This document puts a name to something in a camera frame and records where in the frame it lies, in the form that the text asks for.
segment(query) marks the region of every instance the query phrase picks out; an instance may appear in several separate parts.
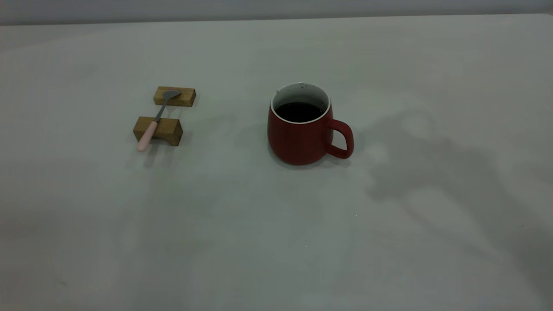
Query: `dark liquid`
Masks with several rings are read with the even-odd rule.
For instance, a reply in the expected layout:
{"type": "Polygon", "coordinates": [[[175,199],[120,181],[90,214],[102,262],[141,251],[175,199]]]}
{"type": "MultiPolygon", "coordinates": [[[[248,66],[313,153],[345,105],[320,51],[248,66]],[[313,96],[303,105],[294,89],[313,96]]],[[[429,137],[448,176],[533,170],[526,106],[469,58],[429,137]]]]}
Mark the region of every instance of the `dark liquid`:
{"type": "Polygon", "coordinates": [[[319,107],[306,102],[291,102],[278,107],[275,112],[290,122],[309,122],[324,113],[319,107]]]}

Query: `pink spoon handle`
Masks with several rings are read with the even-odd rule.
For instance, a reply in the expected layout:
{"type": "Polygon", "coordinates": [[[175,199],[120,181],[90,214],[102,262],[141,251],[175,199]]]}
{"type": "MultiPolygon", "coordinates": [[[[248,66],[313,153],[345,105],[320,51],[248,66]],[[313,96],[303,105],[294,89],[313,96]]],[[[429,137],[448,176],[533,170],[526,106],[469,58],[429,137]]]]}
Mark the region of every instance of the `pink spoon handle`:
{"type": "Polygon", "coordinates": [[[158,123],[155,121],[152,121],[150,125],[148,126],[148,129],[144,132],[144,135],[142,135],[142,138],[138,142],[137,150],[140,152],[146,151],[148,149],[148,145],[150,145],[150,141],[152,140],[152,135],[155,132],[155,129],[158,127],[158,123]]]}

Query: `gray wall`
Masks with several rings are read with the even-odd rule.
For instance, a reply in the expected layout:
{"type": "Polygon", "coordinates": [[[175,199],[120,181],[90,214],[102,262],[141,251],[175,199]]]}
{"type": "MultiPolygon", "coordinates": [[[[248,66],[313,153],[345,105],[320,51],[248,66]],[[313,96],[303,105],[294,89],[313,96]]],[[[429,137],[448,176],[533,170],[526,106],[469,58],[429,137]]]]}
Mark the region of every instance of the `gray wall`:
{"type": "Polygon", "coordinates": [[[542,13],[553,0],[3,0],[0,24],[542,13]]]}

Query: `spoon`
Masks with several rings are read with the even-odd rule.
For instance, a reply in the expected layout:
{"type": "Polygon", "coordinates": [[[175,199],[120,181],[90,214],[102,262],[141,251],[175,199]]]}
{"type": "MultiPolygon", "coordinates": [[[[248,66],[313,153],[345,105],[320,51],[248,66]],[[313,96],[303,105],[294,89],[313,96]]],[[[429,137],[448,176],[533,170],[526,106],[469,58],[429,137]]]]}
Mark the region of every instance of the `spoon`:
{"type": "Polygon", "coordinates": [[[155,129],[158,128],[159,119],[161,119],[161,114],[163,113],[163,110],[165,109],[165,106],[167,105],[167,101],[175,96],[179,96],[180,91],[177,90],[169,90],[163,92],[163,99],[165,99],[165,102],[163,103],[163,107],[158,112],[158,115],[155,117],[155,120],[153,120],[146,131],[144,132],[144,135],[142,135],[142,138],[138,142],[137,150],[140,152],[146,151],[148,148],[148,145],[150,144],[150,141],[152,140],[152,135],[155,132],[155,129]]]}

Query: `mug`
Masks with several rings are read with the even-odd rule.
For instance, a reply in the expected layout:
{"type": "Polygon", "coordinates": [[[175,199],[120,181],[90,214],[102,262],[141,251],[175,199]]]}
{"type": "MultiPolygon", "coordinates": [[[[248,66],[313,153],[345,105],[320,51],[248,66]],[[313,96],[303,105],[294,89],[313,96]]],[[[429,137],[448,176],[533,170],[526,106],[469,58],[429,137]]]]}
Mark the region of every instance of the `mug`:
{"type": "Polygon", "coordinates": [[[330,96],[320,87],[308,83],[293,83],[276,91],[271,99],[267,136],[273,152],[282,161],[293,165],[316,162],[326,153],[347,159],[353,153],[353,133],[349,126],[332,117],[330,96]],[[278,108],[289,103],[305,103],[320,109],[321,116],[305,122],[292,122],[277,114],[278,108]],[[347,149],[332,145],[332,131],[346,139],[347,149]]]}

